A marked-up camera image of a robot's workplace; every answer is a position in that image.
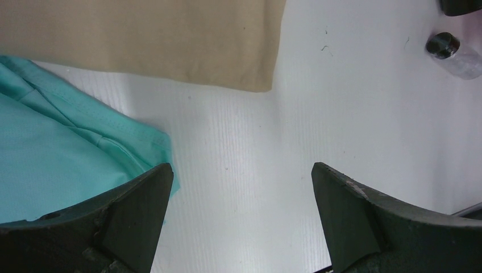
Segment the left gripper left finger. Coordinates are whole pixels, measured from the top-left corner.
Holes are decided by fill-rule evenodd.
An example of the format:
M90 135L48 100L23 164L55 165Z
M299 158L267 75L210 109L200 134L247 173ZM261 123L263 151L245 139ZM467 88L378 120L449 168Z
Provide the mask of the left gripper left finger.
M137 178L34 221L1 225L2 272L149 272L174 173Z

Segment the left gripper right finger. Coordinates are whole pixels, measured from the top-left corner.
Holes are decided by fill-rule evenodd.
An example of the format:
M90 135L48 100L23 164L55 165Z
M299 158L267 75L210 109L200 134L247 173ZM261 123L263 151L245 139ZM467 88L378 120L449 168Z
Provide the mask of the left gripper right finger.
M315 163L313 191L334 272L480 272L481 205L448 215Z

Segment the clear bottle black cap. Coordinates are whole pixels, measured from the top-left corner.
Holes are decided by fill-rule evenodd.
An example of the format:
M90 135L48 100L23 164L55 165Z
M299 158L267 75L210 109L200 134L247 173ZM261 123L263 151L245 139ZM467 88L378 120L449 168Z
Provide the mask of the clear bottle black cap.
M458 78L472 80L481 76L481 54L449 32L432 36L425 50L438 65Z

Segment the black pink drawer organizer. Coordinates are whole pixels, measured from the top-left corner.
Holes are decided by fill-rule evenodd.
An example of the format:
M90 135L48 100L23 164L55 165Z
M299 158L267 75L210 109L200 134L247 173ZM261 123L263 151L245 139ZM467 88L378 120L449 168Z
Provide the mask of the black pink drawer organizer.
M481 0L440 0L446 16L461 16L481 10Z

